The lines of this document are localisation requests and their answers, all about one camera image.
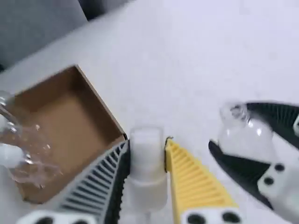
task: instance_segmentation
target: open box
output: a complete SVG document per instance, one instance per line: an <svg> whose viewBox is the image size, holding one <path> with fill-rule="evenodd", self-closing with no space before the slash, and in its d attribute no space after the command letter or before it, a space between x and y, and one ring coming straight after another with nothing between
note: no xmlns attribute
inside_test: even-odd
<svg viewBox="0 0 299 224"><path fill-rule="evenodd" d="M53 161L63 175L43 189L17 183L25 201L44 203L59 193L78 173L126 135L88 82L72 66L15 96L15 104L30 112L49 139Z"/></svg>

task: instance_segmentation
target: white table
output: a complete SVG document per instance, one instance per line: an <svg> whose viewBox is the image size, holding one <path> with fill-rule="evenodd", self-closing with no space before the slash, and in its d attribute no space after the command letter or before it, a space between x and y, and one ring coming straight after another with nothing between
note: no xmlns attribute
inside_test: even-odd
<svg viewBox="0 0 299 224"><path fill-rule="evenodd" d="M223 173L207 144L228 99L299 103L298 52L296 0L136 0L5 71L0 89L17 93L79 64L126 132L162 125L209 166L250 223L283 224ZM13 186L1 176L1 223L29 208ZM171 223L170 204L164 212L156 223Z"/></svg>

